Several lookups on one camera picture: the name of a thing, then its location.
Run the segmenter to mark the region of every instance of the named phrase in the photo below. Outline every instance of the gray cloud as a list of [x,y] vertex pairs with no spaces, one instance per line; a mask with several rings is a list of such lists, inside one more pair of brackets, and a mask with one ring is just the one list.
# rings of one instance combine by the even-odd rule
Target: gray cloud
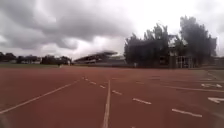
[[92,42],[96,36],[125,37],[132,31],[125,15],[107,9],[102,0],[0,0],[0,35],[7,40],[5,47],[37,49],[55,43],[75,49],[78,42],[71,45],[66,39]]

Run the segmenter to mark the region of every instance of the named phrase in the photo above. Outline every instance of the cloudy sky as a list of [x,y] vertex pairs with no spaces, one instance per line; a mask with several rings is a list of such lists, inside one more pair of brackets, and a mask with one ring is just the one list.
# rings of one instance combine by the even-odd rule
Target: cloudy sky
[[178,33],[181,16],[195,16],[218,37],[224,55],[223,0],[0,0],[0,51],[78,58],[123,52],[132,32],[157,22]]

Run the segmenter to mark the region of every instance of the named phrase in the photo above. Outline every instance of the running track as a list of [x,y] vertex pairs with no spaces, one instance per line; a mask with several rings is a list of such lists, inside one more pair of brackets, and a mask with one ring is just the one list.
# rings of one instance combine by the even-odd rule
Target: running track
[[199,70],[1,68],[0,128],[223,128],[209,97],[224,82]]

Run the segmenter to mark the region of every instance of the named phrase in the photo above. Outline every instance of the grandstand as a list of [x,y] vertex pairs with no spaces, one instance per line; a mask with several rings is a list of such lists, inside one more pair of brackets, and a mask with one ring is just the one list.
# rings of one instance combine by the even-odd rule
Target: grandstand
[[114,51],[102,51],[102,52],[90,54],[88,56],[84,56],[82,58],[76,59],[74,63],[90,64],[90,63],[105,62],[112,55],[116,55],[116,54],[117,52],[114,52]]

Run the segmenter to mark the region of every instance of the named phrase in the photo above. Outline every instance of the white painted marking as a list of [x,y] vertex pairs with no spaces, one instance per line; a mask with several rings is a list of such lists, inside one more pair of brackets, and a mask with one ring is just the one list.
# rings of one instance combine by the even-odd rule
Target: white painted marking
[[183,87],[173,87],[173,86],[161,86],[172,89],[180,89],[180,90],[190,90],[190,91],[203,91],[203,92],[220,92],[224,93],[224,90],[210,90],[210,89],[194,89],[194,88],[183,88]]
[[208,100],[219,104],[221,101],[224,101],[224,98],[208,97]]
[[200,114],[194,114],[194,113],[191,113],[191,112],[186,112],[186,111],[182,111],[182,110],[178,110],[178,109],[172,109],[172,111],[182,113],[182,114],[186,114],[186,115],[191,115],[191,116],[194,116],[194,117],[202,117],[202,115],[200,115]]
[[29,103],[31,103],[31,102],[34,102],[34,101],[36,101],[36,100],[38,100],[38,99],[40,99],[40,98],[43,98],[43,97],[45,97],[45,96],[47,96],[47,95],[53,94],[53,93],[55,93],[55,92],[58,92],[58,91],[60,91],[60,90],[62,90],[62,89],[64,89],[64,88],[67,88],[67,87],[73,85],[73,84],[76,83],[76,82],[78,82],[78,81],[74,81],[74,82],[72,82],[71,84],[66,84],[66,85],[64,85],[64,86],[62,86],[62,87],[59,87],[59,88],[57,88],[57,89],[54,89],[54,90],[52,90],[52,91],[50,91],[50,92],[47,92],[47,93],[45,93],[45,94],[42,94],[42,95],[40,95],[40,96],[38,96],[38,97],[34,97],[34,98],[30,99],[30,100],[27,100],[27,101],[25,101],[25,102],[22,102],[22,103],[20,103],[20,104],[17,104],[17,105],[15,105],[15,106],[12,106],[12,107],[7,108],[7,109],[5,109],[5,110],[2,110],[2,111],[0,111],[0,114],[4,114],[4,113],[9,112],[9,111],[11,111],[11,110],[14,110],[14,109],[17,109],[17,108],[19,108],[19,107],[22,107],[22,106],[24,106],[24,105],[26,105],[26,104],[29,104]]
[[117,94],[117,95],[122,95],[122,93],[120,93],[118,91],[115,91],[115,90],[113,90],[112,92],[115,93],[115,94]]
[[101,88],[106,88],[106,87],[104,87],[104,86],[102,86],[102,85],[100,85],[100,87],[101,87]]
[[134,101],[140,102],[140,103],[144,103],[144,104],[152,104],[150,102],[144,101],[144,100],[140,100],[138,98],[133,98]]
[[96,84],[95,82],[90,82],[91,84]]
[[221,88],[222,86],[219,84],[201,84],[202,87],[217,87]]
[[108,120],[110,115],[110,80],[108,81],[108,92],[107,92],[107,102],[104,113],[104,120],[102,128],[108,128]]

